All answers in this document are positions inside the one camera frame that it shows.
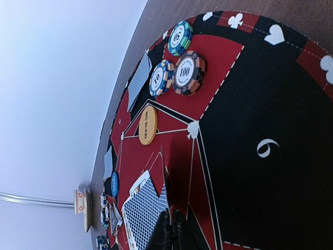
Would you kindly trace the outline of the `blue white poker chip stack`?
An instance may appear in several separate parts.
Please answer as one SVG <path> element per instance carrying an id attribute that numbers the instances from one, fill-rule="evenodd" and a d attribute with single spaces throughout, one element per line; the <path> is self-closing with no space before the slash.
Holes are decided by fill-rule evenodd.
<path id="1" fill-rule="evenodd" d="M 110 250 L 109 244 L 102 235 L 96 237 L 96 246 L 98 250 Z"/>

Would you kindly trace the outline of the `brown hundred chip sector eight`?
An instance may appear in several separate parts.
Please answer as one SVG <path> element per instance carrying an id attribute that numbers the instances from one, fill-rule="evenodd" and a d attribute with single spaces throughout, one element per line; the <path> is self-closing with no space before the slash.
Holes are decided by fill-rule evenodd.
<path id="1" fill-rule="evenodd" d="M 206 60 L 195 51 L 185 52 L 177 61 L 173 75 L 176 94 L 190 96 L 202 87 L 206 75 Z"/>

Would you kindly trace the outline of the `green fifty chips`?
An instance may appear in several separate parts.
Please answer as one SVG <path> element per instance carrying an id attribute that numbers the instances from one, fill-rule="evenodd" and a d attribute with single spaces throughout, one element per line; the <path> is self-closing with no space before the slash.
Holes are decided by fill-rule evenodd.
<path id="1" fill-rule="evenodd" d="M 100 222 L 105 229 L 109 228 L 109 218 L 107 212 L 108 212 L 107 207 L 103 207 L 100 211 Z"/>

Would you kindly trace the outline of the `single green fifty chip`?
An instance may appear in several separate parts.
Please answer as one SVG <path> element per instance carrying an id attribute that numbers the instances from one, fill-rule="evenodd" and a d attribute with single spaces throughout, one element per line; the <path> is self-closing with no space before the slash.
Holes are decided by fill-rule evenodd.
<path id="1" fill-rule="evenodd" d="M 172 30 L 168 51 L 173 56 L 181 56 L 189 48 L 193 38 L 193 27 L 186 21 L 180 21 Z"/>

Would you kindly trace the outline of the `orange big blind button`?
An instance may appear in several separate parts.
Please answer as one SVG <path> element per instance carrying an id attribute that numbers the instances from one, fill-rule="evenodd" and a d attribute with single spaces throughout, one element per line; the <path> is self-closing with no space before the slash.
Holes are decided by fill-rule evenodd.
<path id="1" fill-rule="evenodd" d="M 155 138 L 158 126 L 158 113 L 152 106 L 147 106 L 139 121 L 139 140 L 143 145 L 149 145 Z"/>

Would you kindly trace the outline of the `blue small blind button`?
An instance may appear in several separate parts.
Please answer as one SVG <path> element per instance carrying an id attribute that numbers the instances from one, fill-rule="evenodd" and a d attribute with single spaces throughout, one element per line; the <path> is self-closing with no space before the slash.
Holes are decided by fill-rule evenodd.
<path id="1" fill-rule="evenodd" d="M 116 171 L 112 172 L 111 175 L 111 194 L 113 197 L 117 197 L 119 194 L 119 175 Z"/>

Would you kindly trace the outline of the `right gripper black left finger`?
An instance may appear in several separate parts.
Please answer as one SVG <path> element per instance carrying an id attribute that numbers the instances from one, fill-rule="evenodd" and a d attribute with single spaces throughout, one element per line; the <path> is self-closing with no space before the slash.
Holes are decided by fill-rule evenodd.
<path id="1" fill-rule="evenodd" d="M 148 249 L 172 249 L 172 227 L 170 224 L 170 215 L 167 210 L 160 213 L 158 221 L 154 227 L 148 242 Z"/>

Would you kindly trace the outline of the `dealt card sector five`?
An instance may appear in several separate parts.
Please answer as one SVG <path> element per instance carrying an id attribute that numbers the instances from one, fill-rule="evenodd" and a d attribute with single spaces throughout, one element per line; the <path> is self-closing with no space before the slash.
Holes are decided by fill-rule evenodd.
<path id="1" fill-rule="evenodd" d="M 111 177 L 112 172 L 113 172 L 112 147 L 110 147 L 104 155 L 104 176 L 103 176 L 104 182 L 109 177 Z"/>

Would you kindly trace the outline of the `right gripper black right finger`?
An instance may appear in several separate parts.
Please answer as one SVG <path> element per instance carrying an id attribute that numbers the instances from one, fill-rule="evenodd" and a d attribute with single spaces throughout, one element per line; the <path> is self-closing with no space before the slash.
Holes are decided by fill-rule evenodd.
<path id="1" fill-rule="evenodd" d="M 208 249 L 194 234 L 184 214 L 176 209 L 173 210 L 173 249 Z"/>

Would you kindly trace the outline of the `black triangle all-in marker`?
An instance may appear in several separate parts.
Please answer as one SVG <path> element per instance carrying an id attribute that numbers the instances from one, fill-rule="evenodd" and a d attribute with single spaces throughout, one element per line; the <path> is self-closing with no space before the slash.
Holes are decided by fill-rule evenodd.
<path id="1" fill-rule="evenodd" d="M 111 235 L 117 235 L 123 221 L 115 203 L 109 205 L 109 213 L 111 223 Z"/>

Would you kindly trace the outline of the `brown hundred chips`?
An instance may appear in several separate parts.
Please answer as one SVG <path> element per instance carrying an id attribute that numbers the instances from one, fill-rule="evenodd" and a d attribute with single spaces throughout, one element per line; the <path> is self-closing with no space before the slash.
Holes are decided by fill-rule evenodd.
<path id="1" fill-rule="evenodd" d="M 101 193 L 100 195 L 100 204 L 102 209 L 106 208 L 108 205 L 108 198 L 105 193 Z"/>

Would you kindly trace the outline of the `dealt card sector seven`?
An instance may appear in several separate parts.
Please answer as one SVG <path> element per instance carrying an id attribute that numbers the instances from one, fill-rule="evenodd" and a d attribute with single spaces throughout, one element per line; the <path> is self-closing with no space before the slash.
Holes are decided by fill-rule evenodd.
<path id="1" fill-rule="evenodd" d="M 133 105 L 141 89 L 143 88 L 145 82 L 148 80 L 151 70 L 152 70 L 152 63 L 148 56 L 148 53 L 145 52 L 129 83 L 129 88 L 128 88 L 129 102 L 127 106 L 127 111 L 131 111 L 133 109 Z"/>

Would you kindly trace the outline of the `blue ten chips sector eight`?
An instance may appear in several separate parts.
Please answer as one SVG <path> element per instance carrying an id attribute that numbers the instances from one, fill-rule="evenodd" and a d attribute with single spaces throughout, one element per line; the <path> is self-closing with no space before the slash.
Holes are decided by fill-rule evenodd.
<path id="1" fill-rule="evenodd" d="M 154 68 L 149 81 L 149 93 L 157 97 L 166 93 L 173 83 L 174 64 L 166 59 Z"/>

